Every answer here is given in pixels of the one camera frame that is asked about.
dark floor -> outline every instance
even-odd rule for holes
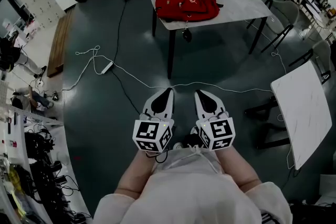
[[[78,78],[90,56],[76,56],[96,45],[99,54],[113,59],[123,0],[88,0],[78,4],[73,18],[64,65],[64,87]],[[283,76],[284,69],[271,49],[260,54],[268,40],[261,37],[252,55],[248,51],[256,30],[246,30],[245,22],[192,28],[190,44],[176,34],[176,48],[172,79],[166,78],[169,33],[158,23],[156,37],[151,34],[152,6],[150,0],[128,0],[120,29],[120,47],[117,64],[151,86],[172,86],[178,83],[203,81],[226,89],[270,89],[270,83]],[[264,33],[273,37],[266,29]],[[300,56],[313,41],[302,41],[297,32],[286,37],[279,47],[287,71],[288,64]],[[97,69],[107,62],[96,61]],[[123,86],[138,110],[147,98],[157,92],[148,89],[122,70],[115,69]],[[179,140],[195,125],[193,93],[196,89],[209,91],[223,100],[234,119],[236,138],[234,146],[255,168],[262,181],[273,181],[282,186],[288,177],[286,155],[289,145],[258,151],[254,142],[261,123],[246,118],[243,110],[267,100],[268,92],[232,93],[214,87],[192,85],[177,87],[175,91],[174,120],[177,126],[174,140]],[[327,96],[332,118],[335,118],[335,94]],[[95,74],[92,64],[78,85],[65,92],[65,127],[71,161],[84,200],[93,214],[99,199],[112,193],[124,170],[131,162],[136,146],[132,141],[135,109],[123,94],[119,81],[112,72]],[[276,108],[270,122],[278,123]],[[305,163],[300,174],[291,178],[284,188],[287,199],[312,199],[318,194],[319,175],[331,169],[332,154],[336,148],[333,126],[318,150]]]

red backpack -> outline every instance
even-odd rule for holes
[[[159,18],[167,21],[180,20],[199,22],[210,20],[219,13],[223,5],[216,0],[156,0],[155,8]]]

gray chair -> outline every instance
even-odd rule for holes
[[[264,52],[278,38],[283,35],[275,49],[280,45],[286,35],[291,31],[299,18],[299,7],[292,1],[266,0],[266,5],[272,11],[272,15],[267,17],[266,25],[277,36],[261,51]],[[247,26],[249,28],[255,21],[253,19]]]
[[[292,62],[289,66],[294,65],[300,60],[303,60],[302,64],[306,63],[308,60],[312,60],[321,73],[322,84],[330,79],[331,72],[335,71],[335,67],[331,60],[331,48],[325,40],[315,43],[311,49]]]

person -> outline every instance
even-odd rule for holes
[[[0,69],[10,72],[16,65],[19,65],[34,78],[42,77],[47,67],[38,68],[28,56],[21,52],[20,48],[14,47],[17,36],[18,32],[16,31],[10,40],[0,38]]]
[[[100,200],[94,224],[292,222],[280,188],[262,183],[233,146],[214,152],[195,145],[157,158],[163,163],[136,153],[114,194]]]
[[[44,116],[44,111],[37,110],[38,103],[45,108],[52,108],[54,106],[53,102],[50,102],[48,99],[40,96],[36,91],[33,91],[31,86],[16,89],[11,101],[12,106],[40,116]]]

drawstring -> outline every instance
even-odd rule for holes
[[[188,146],[189,146],[189,149],[192,151],[192,154],[190,154],[190,155],[188,155],[188,156],[185,156],[185,157],[183,157],[183,158],[180,158],[180,159],[174,161],[173,163],[171,163],[170,165],[168,165],[168,167],[166,168],[166,170],[169,169],[169,168],[171,168],[171,167],[174,166],[175,164],[179,163],[179,162],[180,162],[181,160],[183,160],[183,159],[186,159],[186,158],[189,158],[189,157],[198,155],[198,156],[201,156],[201,157],[205,158],[205,159],[208,161],[208,163],[210,164],[211,168],[215,171],[215,173],[220,174],[220,172],[219,172],[219,171],[215,168],[215,166],[209,161],[209,159],[203,155],[203,153],[202,153],[202,148],[203,148],[203,146],[202,146],[201,148],[199,148],[198,145],[195,145],[195,146],[191,147],[191,146],[188,144]]]

